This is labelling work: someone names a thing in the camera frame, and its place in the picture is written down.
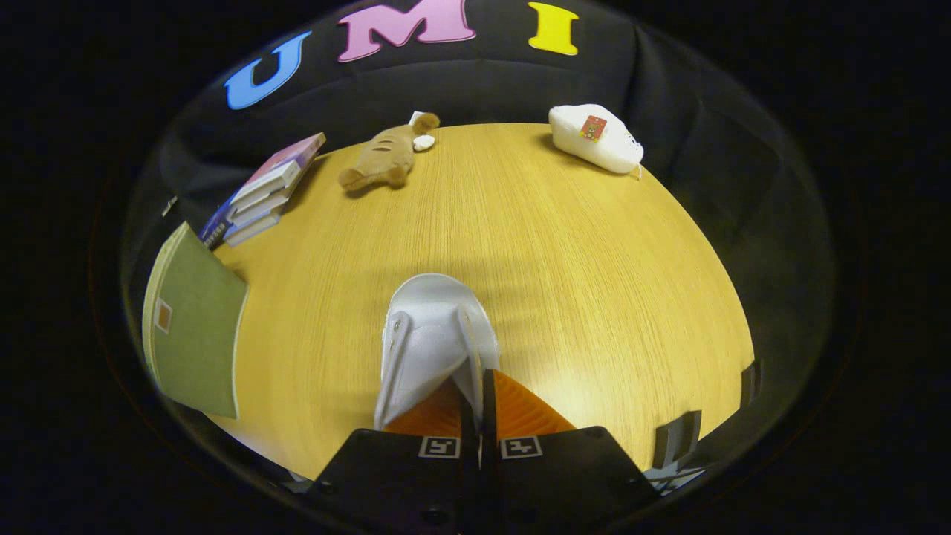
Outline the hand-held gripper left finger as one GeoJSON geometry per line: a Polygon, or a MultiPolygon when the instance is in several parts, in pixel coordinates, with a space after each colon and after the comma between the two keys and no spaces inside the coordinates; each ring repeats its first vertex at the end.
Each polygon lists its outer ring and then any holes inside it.
{"type": "Polygon", "coordinates": [[[307,491],[307,505],[341,531],[456,531],[478,470],[471,404],[438,387],[454,427],[441,434],[357,429],[307,491]]]}

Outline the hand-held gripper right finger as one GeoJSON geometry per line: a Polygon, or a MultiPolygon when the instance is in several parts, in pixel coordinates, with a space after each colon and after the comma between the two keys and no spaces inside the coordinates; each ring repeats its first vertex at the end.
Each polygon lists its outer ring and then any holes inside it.
{"type": "Polygon", "coordinates": [[[604,427],[557,430],[556,411],[484,374],[484,495],[495,531],[608,531],[661,498],[604,427]]]}

